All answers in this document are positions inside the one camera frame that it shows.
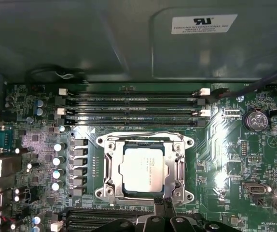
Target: mounting screw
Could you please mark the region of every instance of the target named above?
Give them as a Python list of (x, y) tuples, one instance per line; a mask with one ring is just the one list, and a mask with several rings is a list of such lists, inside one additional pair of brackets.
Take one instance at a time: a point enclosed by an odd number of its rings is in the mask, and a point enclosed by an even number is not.
[(174, 145), (174, 150), (175, 151), (180, 151), (180, 144), (175, 144)]
[(241, 95), (236, 98), (238, 102), (243, 102), (245, 100), (245, 96)]
[(209, 227), (211, 227), (213, 230), (217, 230), (220, 228), (217, 224), (210, 224)]
[(176, 221), (179, 222), (179, 223), (182, 223), (183, 222), (183, 218), (178, 217), (178, 218), (176, 218)]
[(113, 195), (114, 190), (113, 190), (113, 188), (107, 188), (106, 192), (109, 196), (111, 196), (111, 195)]
[(109, 148), (110, 150), (113, 150), (113, 149), (115, 148), (115, 144), (114, 144), (114, 143), (109, 143), (109, 144), (108, 144), (108, 148)]

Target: white label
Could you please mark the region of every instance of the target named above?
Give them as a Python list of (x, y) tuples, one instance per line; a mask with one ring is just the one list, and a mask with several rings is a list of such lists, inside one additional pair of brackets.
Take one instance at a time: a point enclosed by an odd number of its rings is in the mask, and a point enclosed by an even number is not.
[(174, 17), (172, 34), (224, 33), (236, 17), (236, 14)]

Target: green circuit board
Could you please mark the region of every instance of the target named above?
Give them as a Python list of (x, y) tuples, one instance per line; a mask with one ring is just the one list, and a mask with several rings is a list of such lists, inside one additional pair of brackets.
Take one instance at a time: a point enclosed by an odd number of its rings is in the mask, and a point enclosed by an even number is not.
[[(204, 104), (191, 107), (192, 110), (209, 109), (210, 117), (205, 117), (205, 125), (179, 125), (167, 124), (169, 122), (183, 122), (182, 118), (172, 115), (165, 118), (153, 118), (148, 113), (140, 118), (141, 122), (135, 125), (115, 125), (110, 121), (121, 118), (108, 116), (91, 117), (94, 121), (104, 121), (102, 125), (88, 124), (88, 122), (72, 125), (70, 130), (59, 133), (55, 123), (55, 96), (59, 88), (67, 88), (73, 93), (163, 93), (187, 92), (201, 88), (229, 88), (237, 90), (247, 84), (86, 84), (86, 85), (9, 85), (7, 95), (13, 97), (13, 107), (3, 114), (13, 125), (14, 147), (31, 147), (32, 152), (23, 154), (23, 169), (17, 175), (17, 186), (28, 183), (39, 186), (40, 200), (31, 205), (32, 216), (42, 212), (47, 215), (46, 226), (49, 227), (49, 215), (60, 212), (67, 206), (89, 208), (116, 208), (123, 210), (152, 211), (149, 206), (114, 205), (98, 200), (94, 190), (103, 185), (103, 148), (96, 144), (97, 137), (116, 131), (171, 131), (194, 139), (195, 144), (186, 150), (186, 189), (192, 192), (195, 200), (189, 204), (177, 207), (178, 212), (201, 213), (208, 220), (221, 221), (245, 232), (277, 231), (277, 197), (273, 191), (277, 189), (277, 115), (268, 116), (268, 127), (261, 132), (251, 132), (243, 124), (243, 115), (252, 109), (260, 109), (268, 115), (270, 111), (277, 110), (277, 96), (270, 94), (268, 89), (247, 94), (243, 99), (221, 99), (211, 105)], [(45, 114), (36, 115), (35, 102), (43, 100)], [(90, 101), (102, 103), (102, 97), (90, 98)], [(142, 106), (137, 110), (146, 110), (143, 106), (146, 99), (142, 98)], [(165, 112), (177, 111), (175, 107), (167, 107)], [(27, 131), (26, 136), (19, 136), (21, 129)], [(56, 156), (67, 157), (68, 150), (54, 151), (54, 144), (69, 143), (73, 139), (88, 139), (87, 155), (87, 184), (84, 185), (86, 193), (83, 196), (72, 196), (69, 192), (69, 175), (63, 177), (64, 187), (59, 191), (52, 191), (54, 182), (52, 172), (55, 166), (52, 159)], [(41, 166), (30, 173), (26, 172), (24, 165), (31, 161), (38, 161)], [(69, 169), (66, 161), (59, 168)], [(260, 182), (271, 187), (272, 192), (251, 198), (243, 188), (243, 182)], [(21, 207), (14, 205), (14, 210)], [(20, 231), (30, 231), (31, 218), (20, 227)]]

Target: chip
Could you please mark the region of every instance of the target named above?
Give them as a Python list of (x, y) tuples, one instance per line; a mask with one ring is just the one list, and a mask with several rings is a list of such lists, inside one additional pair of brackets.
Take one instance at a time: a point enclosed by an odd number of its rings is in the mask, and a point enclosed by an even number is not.
[(39, 141), (39, 136), (38, 136), (38, 135), (33, 135), (33, 136), (31, 137), (31, 140), (32, 140), (33, 142), (37, 142), (37, 141)]
[(160, 149), (128, 148), (120, 165), (124, 188), (136, 192), (161, 192), (164, 156)]
[(51, 161), (52, 160), (52, 156), (51, 155), (45, 155), (45, 160), (46, 161)]
[(38, 183), (38, 181), (39, 181), (39, 178), (38, 178), (37, 176), (34, 176), (34, 177), (32, 178), (32, 182), (37, 182), (37, 183)]
[(239, 219), (236, 216), (231, 216), (231, 224), (232, 226), (238, 226), (239, 225)]

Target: cpu socket lever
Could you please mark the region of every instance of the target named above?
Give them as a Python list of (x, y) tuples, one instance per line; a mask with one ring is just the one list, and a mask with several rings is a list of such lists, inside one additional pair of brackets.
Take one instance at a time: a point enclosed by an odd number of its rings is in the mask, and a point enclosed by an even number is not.
[(153, 205), (154, 197), (190, 203), (185, 151), (194, 139), (177, 132), (113, 132), (97, 138), (104, 148), (104, 182), (95, 196), (110, 204)]

